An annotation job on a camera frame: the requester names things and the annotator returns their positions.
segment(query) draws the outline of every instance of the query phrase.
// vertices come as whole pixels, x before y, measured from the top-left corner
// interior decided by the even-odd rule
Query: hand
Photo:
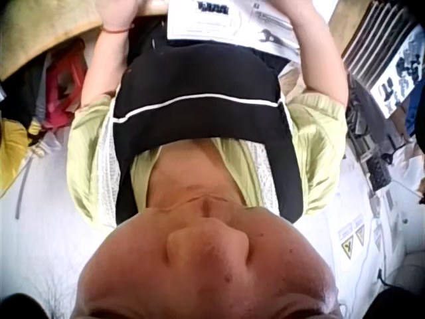
[[[130,28],[140,3],[141,0],[96,0],[96,8],[105,29],[120,31]]]
[[[312,0],[269,0],[270,4],[283,13],[291,22],[302,21],[315,9]]]

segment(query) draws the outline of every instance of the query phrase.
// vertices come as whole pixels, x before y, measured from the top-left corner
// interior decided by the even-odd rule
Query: cheek
[[[269,214],[250,216],[240,227],[250,239],[250,267],[264,294],[289,292],[322,299],[333,293],[330,268],[292,225]]]
[[[117,228],[83,270],[78,289],[86,300],[111,296],[119,302],[144,300],[166,271],[165,229],[149,216]]]

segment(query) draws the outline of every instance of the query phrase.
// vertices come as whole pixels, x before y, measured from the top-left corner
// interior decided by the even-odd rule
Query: red object
[[[64,51],[65,53],[58,58],[52,57],[54,62],[46,73],[46,120],[43,123],[45,128],[61,128],[69,125],[74,119],[75,111],[70,110],[70,107],[80,104],[82,85],[87,71],[83,55],[84,43],[82,40],[76,41]],[[66,77],[71,80],[71,83],[66,84],[67,87],[61,83],[61,78]]]

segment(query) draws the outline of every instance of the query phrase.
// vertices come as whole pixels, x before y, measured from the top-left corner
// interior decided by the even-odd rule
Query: instruction manual
[[[266,0],[170,0],[167,36],[241,45],[300,62],[289,19]]]

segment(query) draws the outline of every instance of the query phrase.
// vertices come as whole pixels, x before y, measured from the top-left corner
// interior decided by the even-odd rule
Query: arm
[[[329,27],[311,0],[273,0],[294,26],[301,49],[301,67],[308,90],[347,105],[347,73]]]
[[[127,68],[128,32],[102,31],[94,47],[92,64],[82,88],[81,104],[89,105],[101,94],[115,92]]]
[[[88,105],[101,94],[115,92],[127,68],[128,30],[137,15],[139,0],[96,0],[105,29],[94,47],[92,64],[82,88],[81,103]]]

